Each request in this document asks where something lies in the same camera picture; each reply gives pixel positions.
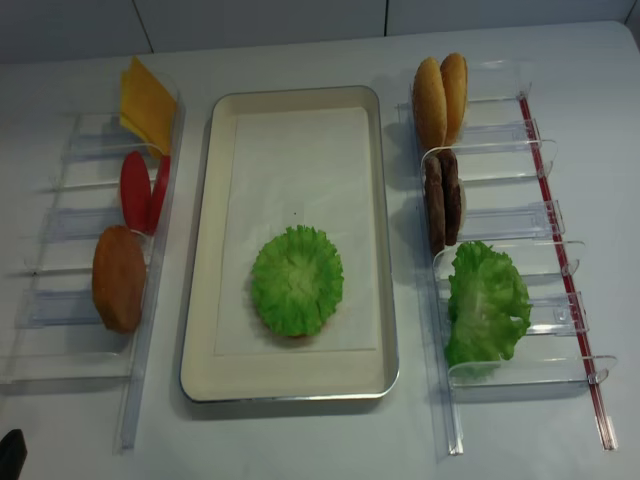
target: tray rim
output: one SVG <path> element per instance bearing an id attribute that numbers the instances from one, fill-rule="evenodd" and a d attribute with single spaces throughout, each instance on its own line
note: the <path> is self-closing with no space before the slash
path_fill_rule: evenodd
<path id="1" fill-rule="evenodd" d="M 271 94 L 286 94 L 286 93 L 302 93 L 302 92 L 318 92 L 318 91 L 327 91 L 327 90 L 348 90 L 348 89 L 361 89 L 365 92 L 367 92 L 368 94 L 373 95 L 374 99 L 375 99 L 375 116 L 376 116 L 376 125 L 375 125 L 375 130 L 377 132 L 377 135 L 379 137 L 379 141 L 376 142 L 379 150 L 379 157 L 380 157 L 380 174 L 381 174 L 381 183 L 382 183 L 382 192 L 381 192 L 381 200 L 383 200 L 382 202 L 382 212 L 381 212 L 381 218 L 383 218 L 384 220 L 384 225 L 385 225 L 385 241 L 386 241 L 386 255 L 385 255 L 385 261 L 388 264 L 388 272 L 389 272 L 389 287 L 390 287 L 390 311 L 391 311 L 391 318 L 387 319 L 387 322 L 391 322 L 391 333 L 393 338 L 391 339 L 391 343 L 392 343 L 392 347 L 393 347 L 393 362 L 394 362 L 394 367 L 393 367 L 393 373 L 388 377 L 388 381 L 385 382 L 384 387 L 376 392 L 360 392 L 360 393 L 333 393 L 333 394 L 314 394 L 314 395 L 279 395 L 279 396 L 273 396 L 273 395 L 265 395 L 265 396 L 258 396 L 258 397 L 234 397 L 234 398 L 224 398 L 224 399 L 205 399 L 205 400 L 201 400 L 201 399 L 197 399 L 194 398 L 192 395 L 190 395 L 187 391 L 187 388 L 185 388 L 184 385 L 184 380 L 183 380 L 183 366 L 184 366 L 184 352 L 185 352 L 185 345 L 186 345 L 186 341 L 187 341 L 187 329 L 188 329 L 188 321 L 189 321 L 189 311 L 191 309 L 191 292 L 193 289 L 193 277 L 195 274 L 195 266 L 196 266 L 196 257 L 197 257 L 197 245 L 198 245 L 198 240 L 199 240 L 199 232 L 200 232 L 200 218 L 202 215 L 202 208 L 203 208 L 203 199 L 204 199 L 204 193 L 205 193 L 205 184 L 206 184 L 206 172 L 207 169 L 209 167 L 209 153 L 207 151 L 207 156 L 206 156 L 206 164 L 204 166 L 203 169 L 203 175 L 202 178 L 199 179 L 199 184 L 198 184 L 198 190 L 197 190 L 197 198 L 196 198 L 196 205 L 197 210 L 194 212 L 194 220 L 197 220 L 198 224 L 197 224 L 197 228 L 195 229 L 195 239 L 194 241 L 194 253 L 193 253 L 193 258 L 191 259 L 191 261 L 189 262 L 189 264 L 187 265 L 187 268 L 189 268 L 189 275 L 187 278 L 189 278 L 189 290 L 188 290 L 188 295 L 189 295 L 189 302 L 188 302 L 188 308 L 187 308 L 187 312 L 186 312 L 186 318 L 185 318 L 185 326 L 184 326 L 184 333 L 183 333 L 183 338 L 182 338 L 182 353 L 180 355 L 180 366 L 179 366 L 179 374 L 178 374 L 178 384 L 180 386 L 180 390 L 182 391 L 183 395 L 192 403 L 194 404 L 230 404 L 230 403 L 265 403 L 265 402 L 298 402 L 298 401 L 334 401 L 334 400 L 377 400 L 380 399 L 384 396 L 386 396 L 392 389 L 393 387 L 396 385 L 397 381 L 398 381 L 398 377 L 400 375 L 400 355 L 399 355 L 399 349 L 398 349 L 398 333 L 397 333 L 397 320 L 396 320 L 396 313 L 395 313 L 395 295 L 394 295 L 394 289 L 393 289 L 393 273 L 392 273 L 392 262 L 391 262 L 391 248 L 390 248 L 390 238 L 389 238 L 389 227 L 388 227 L 388 221 L 389 221 L 389 216 L 388 216 L 388 210 L 387 210 L 387 193 L 386 193 L 386 181 L 385 181 L 385 169 L 384 169 L 384 155 L 383 155 L 383 145 L 382 145 L 382 122 L 381 122 L 381 111 L 380 111 L 380 98 L 378 96 L 378 94 L 376 93 L 376 91 L 374 89 L 372 89 L 371 87 L 367 86 L 367 85 L 362 85 L 362 84 L 355 84 L 355 85 L 338 85 L 338 86 L 330 86 L 330 87 L 317 87 L 317 88 L 299 88 L 299 89 L 278 89 L 278 90 L 265 90 L 265 91 L 250 91 L 250 92 L 232 92 L 232 93 L 228 93 L 225 94 L 223 96 L 221 96 L 220 98 L 218 98 L 215 102 L 215 104 L 213 105 L 213 108 L 211 110 L 211 128 L 207 129 L 207 131 L 209 132 L 209 149 L 211 148 L 211 136 L 212 136 L 212 132 L 213 132 L 213 116 L 215 114 L 216 108 L 221 104 L 222 101 L 224 101 L 225 99 L 229 98 L 229 97 L 234 97 L 234 96 L 250 96 L 250 95 L 271 95 Z"/>

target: tomato slice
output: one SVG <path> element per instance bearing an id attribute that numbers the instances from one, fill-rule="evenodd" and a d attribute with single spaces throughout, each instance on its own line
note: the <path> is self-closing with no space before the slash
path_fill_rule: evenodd
<path id="1" fill-rule="evenodd" d="M 171 157 L 165 155 L 160 160 L 160 168 L 156 174 L 156 184 L 153 186 L 153 193 L 151 194 L 151 202 L 149 205 L 149 215 L 147 217 L 147 230 L 146 233 L 153 235 L 158 228 L 158 221 L 160 220 L 160 214 L 162 213 L 162 204 L 164 203 L 164 196 L 167 193 L 167 186 L 169 185 L 169 166 L 171 164 Z"/>
<path id="2" fill-rule="evenodd" d="M 120 202 L 127 227 L 138 232 L 146 231 L 151 202 L 151 182 L 140 152 L 131 152 L 122 163 Z"/>

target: white wall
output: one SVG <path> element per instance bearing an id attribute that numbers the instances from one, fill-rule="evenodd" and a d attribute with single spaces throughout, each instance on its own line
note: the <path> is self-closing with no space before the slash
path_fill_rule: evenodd
<path id="1" fill-rule="evenodd" d="M 387 34 L 596 20 L 624 22 L 634 0 L 389 0 Z"/>
<path id="2" fill-rule="evenodd" d="M 155 52 L 384 35 L 385 0 L 135 0 Z"/>
<path id="3" fill-rule="evenodd" d="M 0 63 L 149 51 L 131 0 L 0 0 Z"/>

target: table surface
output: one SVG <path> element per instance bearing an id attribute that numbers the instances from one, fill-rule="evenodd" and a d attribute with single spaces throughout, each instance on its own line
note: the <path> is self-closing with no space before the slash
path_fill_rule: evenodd
<path id="1" fill-rule="evenodd" d="M 393 172 L 401 148 L 396 106 L 406 101 L 419 62 L 451 51 L 471 61 L 528 59 L 534 64 L 530 104 L 542 136 L 559 145 L 550 185 L 562 206 L 565 237 L 587 242 L 576 282 L 589 312 L 592 350 L 619 358 L 603 385 L 618 452 L 602 450 L 591 399 L 583 395 L 464 406 L 465 454 L 438 453 L 415 284 L 401 278 L 412 256 L 402 225 L 393 221 L 402 219 L 398 214 L 409 194 L 397 185 L 387 186 L 401 365 L 392 392 L 367 405 L 190 404 L 177 380 L 183 283 L 195 185 L 217 99 L 241 91 L 367 85 L 380 99 L 385 169 Z M 635 244 L 640 56 L 625 27 L 605 22 L 436 33 L 143 60 L 175 79 L 186 117 L 136 447 L 113 454 L 109 432 L 117 421 L 118 412 L 112 411 L 118 392 L 10 395 L 0 403 L 0 432 L 24 430 L 30 452 L 24 479 L 560 479 L 628 478 L 638 470 L 640 416 L 634 397 L 640 394 L 640 376 L 633 368 L 640 364 L 635 347 L 640 322 L 632 300 L 640 267 Z M 88 84 L 126 68 L 128 61 L 0 66 L 0 131 L 8 135 L 24 112 L 45 108 L 58 88 Z M 6 145 L 0 142 L 3 223 L 16 215 L 11 200 L 19 194 L 10 176 L 15 152 Z M 4 301 L 0 312 L 3 321 L 13 318 Z"/>

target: cheese slice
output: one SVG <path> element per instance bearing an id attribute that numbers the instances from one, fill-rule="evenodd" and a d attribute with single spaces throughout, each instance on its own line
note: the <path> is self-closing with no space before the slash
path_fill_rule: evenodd
<path id="1" fill-rule="evenodd" d="M 154 157 L 169 155 L 176 101 L 137 57 L 122 74 L 120 86 L 120 125 L 160 148 L 149 148 Z"/>

